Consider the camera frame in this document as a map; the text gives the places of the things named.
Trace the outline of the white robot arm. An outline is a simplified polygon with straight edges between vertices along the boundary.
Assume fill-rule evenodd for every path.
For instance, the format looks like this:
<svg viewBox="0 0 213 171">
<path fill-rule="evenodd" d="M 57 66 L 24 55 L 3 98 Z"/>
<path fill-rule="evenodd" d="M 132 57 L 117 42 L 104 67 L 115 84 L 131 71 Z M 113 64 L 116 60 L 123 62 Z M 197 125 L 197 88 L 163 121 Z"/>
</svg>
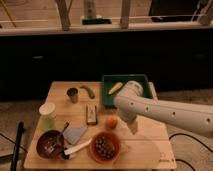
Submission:
<svg viewBox="0 0 213 171">
<path fill-rule="evenodd" d="M 142 96 L 143 87 L 128 81 L 116 94 L 114 105 L 118 116 L 133 134 L 138 131 L 138 115 L 213 138 L 213 106 L 155 100 Z"/>
</svg>

